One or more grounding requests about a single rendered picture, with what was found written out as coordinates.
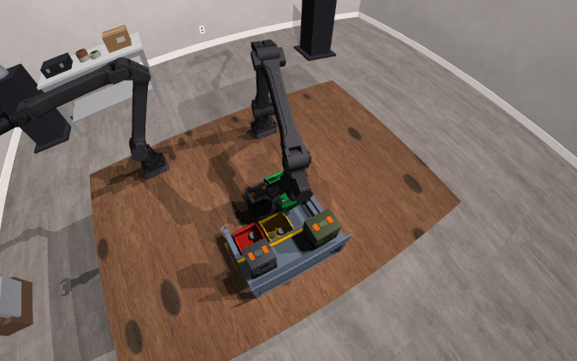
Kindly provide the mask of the red open bin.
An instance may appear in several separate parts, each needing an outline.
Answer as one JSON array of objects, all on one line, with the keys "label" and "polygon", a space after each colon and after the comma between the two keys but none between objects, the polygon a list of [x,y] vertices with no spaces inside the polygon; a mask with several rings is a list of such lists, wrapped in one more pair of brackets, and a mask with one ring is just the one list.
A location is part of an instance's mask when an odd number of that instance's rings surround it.
[{"label": "red open bin", "polygon": [[[255,231],[257,232],[257,239],[256,240],[252,240],[250,238],[250,232]],[[235,236],[235,237],[234,237]],[[256,225],[256,223],[254,222],[253,224],[251,224],[250,226],[246,227],[246,228],[242,228],[239,231],[233,233],[233,237],[236,240],[239,249],[244,248],[246,246],[249,246],[255,242],[257,242],[258,240],[261,240],[264,237],[264,235],[262,234],[261,229]],[[240,249],[240,251],[241,251]],[[242,252],[242,251],[241,251]]]}]

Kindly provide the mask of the yellow thin bar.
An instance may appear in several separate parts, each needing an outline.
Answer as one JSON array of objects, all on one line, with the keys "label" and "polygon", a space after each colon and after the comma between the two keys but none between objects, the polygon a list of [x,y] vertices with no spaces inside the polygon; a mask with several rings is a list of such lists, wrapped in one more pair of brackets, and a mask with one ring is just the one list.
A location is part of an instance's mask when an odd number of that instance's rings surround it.
[{"label": "yellow thin bar", "polygon": [[[295,231],[295,232],[293,232],[293,233],[291,233],[291,234],[288,234],[288,235],[285,236],[284,238],[275,241],[274,243],[270,244],[270,246],[271,246],[271,247],[276,246],[276,245],[278,245],[279,243],[281,243],[281,242],[283,242],[283,241],[291,238],[292,236],[301,233],[302,231],[303,231],[303,228],[300,228],[299,230],[297,230],[297,231]],[[242,258],[240,258],[240,259],[237,260],[237,261],[238,261],[238,263],[242,263],[243,261],[245,261],[245,258],[242,257]]]}]

